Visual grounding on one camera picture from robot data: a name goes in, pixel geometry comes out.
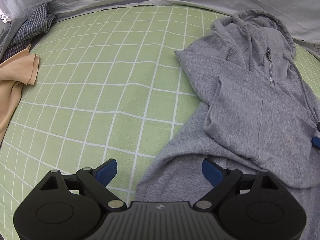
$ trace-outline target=tan fabric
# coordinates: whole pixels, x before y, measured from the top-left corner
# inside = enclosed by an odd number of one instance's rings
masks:
[[[23,84],[36,81],[39,59],[30,55],[30,46],[0,64],[0,143],[20,102]]]

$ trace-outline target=white grid lines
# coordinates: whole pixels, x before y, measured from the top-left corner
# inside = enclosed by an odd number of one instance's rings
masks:
[[[204,18],[205,20],[208,20],[208,21],[214,21],[214,19],[208,19],[208,18]],[[137,20],[138,22],[149,22],[149,20]],[[167,21],[167,20],[153,20],[153,22],[164,22],[164,21]],[[177,23],[185,23],[185,22],[180,22],[180,21],[174,21],[174,20],[170,20],[171,22],[177,22]],[[108,23],[117,23],[118,21],[109,21]],[[200,25],[194,25],[194,24],[190,24],[190,23],[187,23],[187,24],[189,24],[189,25],[191,25],[191,26],[195,26],[195,27],[201,27]],[[84,24],[84,25],[82,25],[82,26],[92,26],[92,25],[94,25],[94,24]],[[46,44],[46,43],[51,43],[52,41],[46,41],[46,42],[44,42],[44,43],[42,43],[42,44]]]
[[[297,66],[300,65],[302,67],[303,71],[306,73],[306,75],[301,74],[301,76],[304,77],[305,80],[307,80],[307,83],[312,88],[316,87],[317,91],[313,91],[313,92],[316,94],[316,96],[320,97],[320,92],[319,92],[320,76],[319,76],[319,74],[316,73],[316,71],[318,71],[318,73],[319,73],[319,67],[316,67],[315,64],[310,62],[309,57],[312,58],[311,54],[309,55],[309,53],[307,51],[302,50],[300,48],[300,46],[298,46],[298,45],[296,47],[297,47],[297,52],[299,52],[297,54],[297,56],[295,57],[296,64],[297,64]]]
[[[166,32],[168,30],[168,26],[169,26],[169,22],[170,22],[170,18],[171,18],[172,12],[173,12],[173,7],[171,9],[171,13],[170,13],[170,16],[169,16],[169,19],[168,19],[168,22],[167,22],[167,26],[166,26],[166,29],[165,29],[165,32],[164,32],[164,36],[163,36],[163,39],[162,39],[162,45],[161,45],[161,48],[160,48],[160,51],[159,51],[157,64],[156,64],[156,67],[155,67],[155,70],[154,70],[154,73],[153,73],[153,77],[152,77],[152,82],[151,82],[151,86],[150,86],[150,90],[149,90],[149,94],[148,94],[148,99],[147,99],[147,104],[146,104],[146,107],[145,107],[145,110],[144,110],[144,114],[143,114],[143,118],[144,119],[142,119],[142,124],[141,124],[138,143],[137,143],[137,149],[136,149],[137,153],[139,152],[139,147],[140,147],[140,142],[141,142],[141,137],[142,137],[142,131],[143,131],[145,118],[147,116],[147,111],[148,111],[149,101],[150,101],[150,97],[151,97],[152,87],[153,87],[153,84],[154,84],[154,81],[155,81],[155,78],[156,78],[156,72],[157,72],[157,68],[158,68],[158,65],[159,65],[159,60],[160,60],[160,57],[161,57],[161,52],[162,52],[162,48],[163,48],[163,44],[164,44],[164,39],[165,39]],[[134,176],[134,170],[135,170],[135,167],[136,167],[136,163],[137,163],[137,155],[134,157],[134,161],[133,161],[133,167],[132,167],[130,183],[129,183],[129,190],[131,190],[131,188],[132,188],[132,182],[133,182],[133,176]],[[129,200],[130,200],[130,192],[128,193],[126,202],[129,203]]]
[[[14,148],[15,150],[17,150],[18,152],[20,152],[20,153],[28,156],[27,153],[21,151],[20,149],[14,147],[14,146],[11,146],[11,147]],[[123,151],[123,150],[121,150],[121,149],[117,149],[117,148],[114,148],[114,147],[110,147],[110,149]],[[149,156],[149,155],[141,155],[141,156],[149,157],[149,158],[154,158],[154,156]],[[35,158],[35,157],[31,156],[31,155],[29,156],[29,158],[32,158],[32,159],[34,159],[34,160],[36,160],[36,161],[39,161],[37,158]],[[40,161],[40,162],[41,162],[42,164],[44,164],[44,165],[52,168],[52,169],[55,169],[54,166],[52,166],[52,165],[50,165],[50,164],[48,164],[48,163],[46,163],[46,162],[43,162],[43,161]],[[70,172],[64,171],[64,170],[62,170],[62,169],[59,169],[59,170],[61,171],[61,173],[64,173],[64,174],[67,174],[67,175],[71,174]],[[17,178],[20,179],[24,184],[26,184],[26,185],[29,186],[30,188],[33,188],[33,186],[31,186],[31,185],[29,185],[28,183],[26,183],[26,182],[25,182],[22,178],[20,178],[18,175],[16,175],[16,176],[17,176]],[[111,189],[115,189],[115,190],[119,190],[119,191],[124,191],[124,192],[129,192],[129,190],[127,190],[127,189],[118,188],[118,187],[107,186],[107,188],[111,188]]]
[[[37,95],[36,95],[36,97],[35,97],[35,100],[36,100],[39,92],[40,92],[40,89],[39,89],[38,92],[37,92]],[[29,115],[30,115],[30,113],[31,113],[31,111],[32,111],[32,108],[33,108],[33,106],[31,107],[31,109],[30,109],[30,111],[29,111],[29,113],[28,113],[27,120],[28,120]],[[26,160],[26,163],[25,163],[25,168],[24,168],[24,173],[23,173],[23,179],[24,179],[25,169],[26,169],[26,166],[27,166],[27,161],[28,161],[28,157],[27,157],[27,160]]]
[[[5,166],[5,164],[1,163],[0,164],[6,168],[8,171],[10,171],[12,174],[14,174],[18,179],[20,179],[24,184],[26,184],[27,186],[29,186],[30,188],[32,188],[32,186],[30,184],[28,184],[27,182],[25,182],[22,178],[20,178],[14,171],[10,170],[8,167]]]
[[[4,207],[4,205],[0,202],[0,205],[4,208],[4,210],[5,210],[5,212],[7,212],[9,215],[10,215],[10,213],[5,209],[5,207]],[[9,230],[9,228],[7,228],[6,226],[5,226],[5,219],[4,219],[4,222],[2,223],[2,221],[0,220],[0,223],[4,226],[4,229],[7,229],[8,231],[9,231],[9,233],[11,234],[11,236],[12,236],[12,238],[14,239],[14,236],[13,236],[13,234],[12,234],[12,230]]]
[[[131,61],[99,61],[96,63],[131,63],[133,64],[134,62]],[[137,61],[136,63],[154,63],[156,64],[157,62],[152,61],[152,60],[145,60],[145,61]],[[56,64],[55,66],[60,66],[60,65],[74,65],[75,63],[65,63],[65,64]],[[92,62],[80,62],[79,64],[93,64]],[[167,66],[167,65],[163,65],[163,64],[158,64],[159,66],[162,67],[167,67],[167,68],[175,68],[175,69],[179,69],[179,67],[174,67],[174,66]],[[51,64],[43,64],[42,66],[52,66]]]
[[[73,73],[71,74],[68,82],[71,81],[72,76],[73,76],[73,74],[75,73],[78,65],[79,65],[79,63],[76,65],[75,69],[73,70]],[[66,87],[64,88],[64,91],[63,91],[63,93],[62,93],[62,95],[61,95],[61,98],[60,98],[60,101],[59,101],[59,103],[58,103],[58,106],[61,104],[63,95],[64,95],[64,93],[65,93],[66,90],[67,90],[67,86],[68,86],[68,84],[67,84]],[[50,131],[51,128],[52,128],[53,121],[54,121],[54,119],[55,119],[55,116],[56,116],[56,114],[57,114],[57,111],[58,111],[58,108],[56,109],[56,111],[55,111],[55,113],[54,113],[54,116],[53,116],[53,118],[52,118],[49,131]],[[45,150],[45,146],[46,146],[46,143],[47,143],[47,140],[48,140],[48,136],[49,136],[49,134],[47,134],[47,137],[46,137],[46,140],[45,140],[45,143],[44,143],[44,149],[43,149],[43,152],[42,152],[42,154],[41,154],[40,160],[41,160],[42,157],[43,157],[44,150]],[[60,156],[61,156],[61,152],[62,152],[62,148],[63,148],[64,141],[65,141],[65,139],[63,139],[63,143],[62,143],[61,148],[60,148],[59,157],[58,157],[58,160],[57,160],[57,164],[56,164],[56,166],[55,166],[55,169],[57,169],[57,166],[58,166],[58,163],[59,163],[59,159],[60,159]],[[38,176],[38,173],[39,173],[39,167],[40,167],[40,164],[39,164],[39,166],[38,166],[38,171],[37,171],[37,175],[36,175],[36,180],[37,180],[37,176]]]
[[[172,33],[172,34],[175,34],[175,35],[179,35],[179,36],[184,36],[184,37],[190,37],[190,38],[197,38],[195,36],[188,36],[188,35],[182,35],[182,34],[177,34],[177,33]],[[119,46],[121,44],[105,44],[104,46],[108,47],[108,46]],[[131,44],[131,43],[125,43],[124,45],[132,45],[132,46],[148,46],[148,45],[159,45],[161,46],[161,44],[159,43],[145,43],[145,44],[141,44],[141,45],[138,45],[138,44]],[[90,47],[101,47],[103,45],[91,45]],[[175,50],[178,50],[178,49],[181,49],[181,48],[172,48],[172,47],[169,47],[169,46],[166,46],[166,45],[163,45],[165,48],[168,48],[168,49],[175,49]],[[84,49],[84,48],[87,48],[87,47],[76,47],[76,49]],[[56,50],[51,50],[51,51],[46,51],[44,53],[49,53],[49,52],[55,52],[55,51],[60,51],[60,50],[64,50],[64,49],[56,49]]]
[[[46,79],[47,76],[49,75],[49,73],[50,73],[53,65],[50,67],[50,70],[47,72],[47,75],[46,75],[45,79]],[[35,97],[34,102],[36,101],[36,98],[37,98],[38,95],[39,95],[40,89],[38,90],[38,93],[37,93],[37,95],[36,95],[36,97]],[[38,120],[37,120],[37,122],[36,122],[36,127],[37,127],[38,122],[39,122],[39,120],[40,120],[40,117],[41,117],[41,114],[42,114],[42,112],[43,112],[43,109],[44,109],[44,106],[42,107],[41,113],[39,114]],[[35,136],[35,132],[33,133],[33,136],[32,136],[32,141],[31,141],[30,149],[29,149],[29,152],[28,152],[28,155],[27,155],[27,160],[26,160],[25,166],[24,166],[23,177],[22,177],[23,181],[24,181],[24,177],[25,177],[25,172],[26,172],[26,167],[27,167],[28,158],[30,158],[30,151],[31,151],[31,147],[32,147],[32,144],[33,144],[33,141],[34,141],[34,136]],[[39,165],[38,165],[38,169],[37,169],[37,174],[38,174],[38,172],[39,172],[40,163],[41,163],[41,162],[39,161]],[[21,189],[21,197],[23,198],[23,188]]]
[[[136,65],[136,62],[137,62],[137,60],[138,60],[138,56],[139,56],[139,53],[140,53],[140,51],[141,51],[142,44],[143,44],[143,42],[144,42],[144,40],[145,40],[145,38],[146,38],[146,36],[147,36],[147,33],[148,33],[149,29],[150,29],[150,26],[151,26],[151,24],[152,24],[152,22],[153,22],[154,16],[156,15],[156,12],[158,11],[158,8],[157,8],[157,10],[154,12],[153,17],[152,17],[152,19],[151,19],[151,21],[150,21],[150,23],[149,23],[148,29],[147,29],[144,37],[143,37],[143,40],[142,40],[142,42],[141,42],[141,46],[140,46],[140,48],[139,48],[139,50],[138,50],[138,52],[137,52],[137,55],[136,55],[136,57],[135,57],[133,66],[132,66],[132,68],[131,68],[129,77],[128,77],[127,82],[126,82],[126,85],[125,85],[125,87],[124,87],[124,89],[123,89],[123,91],[122,91],[122,94],[121,94],[121,96],[120,96],[119,102],[118,102],[118,104],[117,104],[116,111],[118,111],[118,109],[119,109],[119,106],[120,106],[120,103],[121,103],[121,99],[122,99],[122,97],[123,97],[123,95],[124,95],[124,91],[125,91],[126,86],[127,86],[128,82],[129,82],[129,80],[130,80],[130,77],[131,77],[131,75],[132,75],[134,66]],[[112,123],[111,123],[110,129],[109,129],[109,134],[108,134],[106,146],[108,146],[108,144],[109,144],[110,136],[111,136],[111,132],[112,132],[112,128],[113,128],[113,124],[114,124],[114,122],[115,122],[115,119],[116,119],[116,113],[114,114],[113,119],[112,119]],[[135,166],[135,162],[136,162],[136,159],[137,159],[137,155],[139,155],[138,150],[136,150],[136,153],[135,153],[133,166]],[[102,162],[104,162],[105,157],[106,157],[106,149],[105,149],[104,154],[103,154]],[[129,192],[128,192],[128,194],[127,194],[128,197],[127,197],[127,199],[126,199],[126,203],[127,203],[127,204],[129,204],[129,197],[130,197],[130,194],[131,194],[131,186],[130,186],[130,183],[132,184],[132,179],[133,179],[133,175],[131,175],[130,182],[129,182]]]
[[[186,13],[186,24],[185,24],[185,27],[184,27],[184,34],[185,35],[184,35],[184,38],[183,38],[183,48],[185,48],[185,45],[186,45],[187,22],[188,22],[188,7],[187,7],[187,13]],[[172,120],[171,133],[170,133],[170,140],[173,137],[174,123],[176,121],[176,115],[177,115],[178,100],[179,100],[179,90],[180,90],[180,82],[181,82],[181,71],[182,71],[182,68],[180,67],[179,77],[178,77],[176,101],[175,101],[175,105],[174,105],[173,120]]]
[[[144,9],[144,7],[143,7],[142,10],[140,11],[140,13],[137,15],[137,17],[136,17],[135,21],[133,22],[130,30],[132,29],[132,27],[133,27],[134,23],[136,22],[137,18],[139,17],[139,15],[142,13],[143,9]],[[119,54],[119,52],[120,52],[120,50],[121,50],[121,48],[122,48],[122,46],[123,46],[123,44],[124,44],[124,41],[125,41],[125,39],[127,38],[127,36],[128,36],[129,33],[130,33],[130,30],[128,31],[127,35],[124,37],[123,42],[122,42],[122,44],[120,45],[120,47],[119,47],[119,49],[118,49],[118,52],[117,52],[116,55],[115,55],[114,61],[113,61],[112,65],[111,65],[111,67],[110,67],[110,69],[109,69],[109,71],[108,71],[107,77],[106,77],[106,79],[105,79],[105,83],[106,83],[107,80],[108,80],[108,77],[109,77],[109,75],[110,75],[110,73],[111,73],[111,70],[112,70],[112,67],[113,67],[113,65],[114,65],[114,62],[116,61],[116,58],[118,57],[118,54]],[[95,114],[95,112],[97,111],[97,107],[98,107],[98,104],[99,104],[99,101],[100,101],[100,98],[101,98],[101,95],[102,95],[104,86],[105,86],[105,85],[103,85],[102,88],[101,88],[101,90],[100,90],[100,94],[99,94],[98,100],[97,100],[97,102],[96,102],[96,105],[95,105],[93,114],[92,114],[92,116],[91,116],[90,123],[89,123],[88,129],[87,129],[87,133],[86,133],[86,135],[85,135],[84,141],[86,141],[87,138],[88,138],[89,130],[90,130],[90,127],[91,127],[93,118],[94,118],[94,114]],[[110,127],[110,131],[109,131],[108,138],[110,138],[110,133],[111,133],[111,130],[112,130],[112,125],[113,125],[113,123],[114,123],[114,119],[115,119],[117,110],[118,110],[118,107],[117,107],[117,109],[116,109],[116,111],[115,111],[115,113],[114,113],[113,122],[111,123],[111,127]],[[83,144],[83,146],[82,146],[82,150],[81,150],[81,154],[80,154],[80,158],[79,158],[77,170],[78,170],[79,167],[80,167],[81,157],[82,157],[83,151],[84,151],[84,144]],[[104,153],[103,153],[103,158],[102,158],[103,160],[104,160],[105,156],[106,156],[106,148],[105,148]]]
[[[47,102],[47,100],[48,100],[48,98],[49,98],[49,95],[50,95],[52,89],[53,89],[53,85],[52,85],[52,87],[50,88],[50,92],[48,93],[48,95],[47,95],[47,97],[46,97],[46,99],[45,99],[45,103]],[[36,122],[36,127],[38,126],[38,123],[39,123],[39,120],[40,120],[40,117],[41,117],[41,114],[42,114],[43,110],[44,110],[44,106],[42,107],[41,113],[40,113],[40,115],[39,115],[39,117],[38,117],[38,120],[37,120],[37,122]],[[44,154],[44,150],[45,150],[45,147],[46,147],[47,139],[48,139],[48,136],[47,136],[47,138],[46,138],[46,140],[45,140],[44,148],[43,148],[43,151],[42,151],[40,160],[39,160],[39,165],[38,165],[38,169],[37,169],[37,173],[36,173],[36,178],[35,178],[34,186],[36,185],[36,182],[37,182],[37,178],[38,178],[38,174],[39,174],[39,168],[40,168],[40,163],[41,163],[42,156],[43,156],[43,154]]]
[[[137,85],[145,88],[149,88],[152,90],[157,90],[157,91],[162,91],[162,92],[168,92],[168,93],[174,93],[174,94],[181,94],[181,95],[189,95],[189,96],[197,96],[196,94],[191,94],[191,93],[185,93],[185,92],[179,92],[179,91],[172,91],[172,90],[166,90],[166,89],[160,89],[160,88],[152,88],[150,86],[147,86],[145,84],[141,83],[135,83],[135,82],[130,82],[127,84],[116,84],[116,83],[82,83],[82,82],[38,82],[38,84],[46,84],[46,85],[54,85],[54,84],[62,84],[62,85],[100,85],[100,86],[125,86],[125,85]]]
[[[20,113],[21,113],[21,109],[22,109],[22,107],[21,107],[20,110],[19,110],[17,119],[19,118],[19,115],[20,115]],[[11,137],[11,143],[12,143],[13,136],[14,136],[15,126],[16,126],[16,124],[14,124],[14,129],[13,129],[12,137]],[[7,154],[7,158],[6,158],[5,164],[3,165],[4,167],[7,166],[7,161],[8,161],[8,157],[9,157],[9,151],[10,151],[10,146],[9,146],[9,150],[8,150],[8,154]],[[4,186],[4,184],[5,184],[5,173],[6,173],[5,171],[6,171],[6,169],[4,170],[3,186]]]

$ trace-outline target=green checkered bedsheet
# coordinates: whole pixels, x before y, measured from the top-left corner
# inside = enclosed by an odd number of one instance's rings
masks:
[[[55,24],[32,50],[26,86],[0,149],[0,233],[18,240],[12,216],[51,169],[75,173],[114,158],[108,188],[125,202],[159,150],[200,102],[174,51],[223,15],[183,6],[118,8]],[[298,47],[296,63],[320,95],[320,63]]]

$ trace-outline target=plaid shirt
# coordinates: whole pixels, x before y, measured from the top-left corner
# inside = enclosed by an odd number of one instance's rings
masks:
[[[33,40],[33,38],[40,33],[47,33],[51,27],[52,22],[57,17],[50,14],[49,2],[40,5],[32,14],[31,18],[27,20],[18,30],[7,50],[5,51],[0,63],[17,54],[19,51],[25,49]]]

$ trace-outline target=gray cloth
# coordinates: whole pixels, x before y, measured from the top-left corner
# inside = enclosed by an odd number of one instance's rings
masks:
[[[3,57],[10,42],[27,19],[27,16],[22,16],[13,19],[12,22],[8,21],[5,23],[4,28],[0,34],[0,59]]]
[[[287,28],[269,13],[244,10],[212,29],[176,51],[204,102],[148,168],[136,200],[194,203],[212,188],[201,171],[209,156],[223,168],[271,171],[307,213],[301,239],[318,239],[320,156],[311,139],[320,104],[293,63]]]

